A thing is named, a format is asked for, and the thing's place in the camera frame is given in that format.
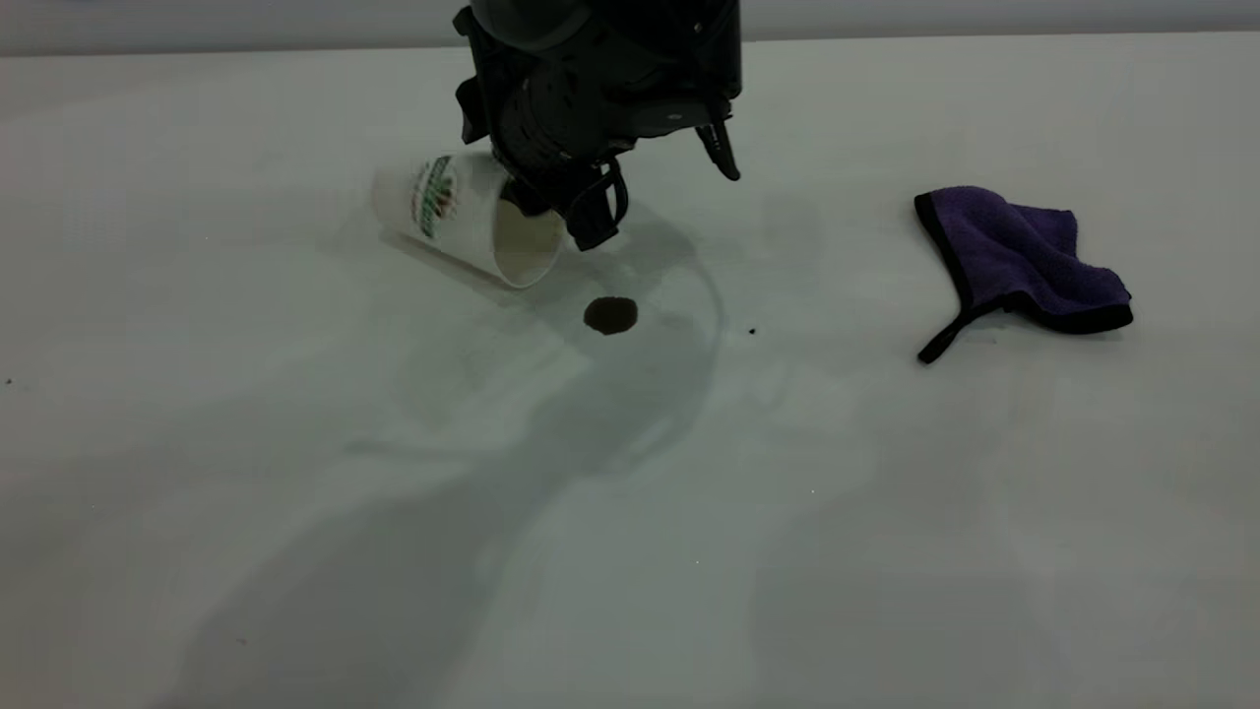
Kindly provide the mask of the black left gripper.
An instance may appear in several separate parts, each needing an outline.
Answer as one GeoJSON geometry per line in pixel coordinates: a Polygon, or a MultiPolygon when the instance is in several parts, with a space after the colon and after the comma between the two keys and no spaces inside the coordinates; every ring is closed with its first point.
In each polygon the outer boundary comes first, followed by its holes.
{"type": "Polygon", "coordinates": [[[465,139],[483,136],[517,176],[501,188],[527,219],[564,198],[580,251],[617,235],[630,196],[617,154],[633,149],[621,111],[650,81],[648,8],[462,8],[454,26],[476,76],[462,94],[465,139]]]}

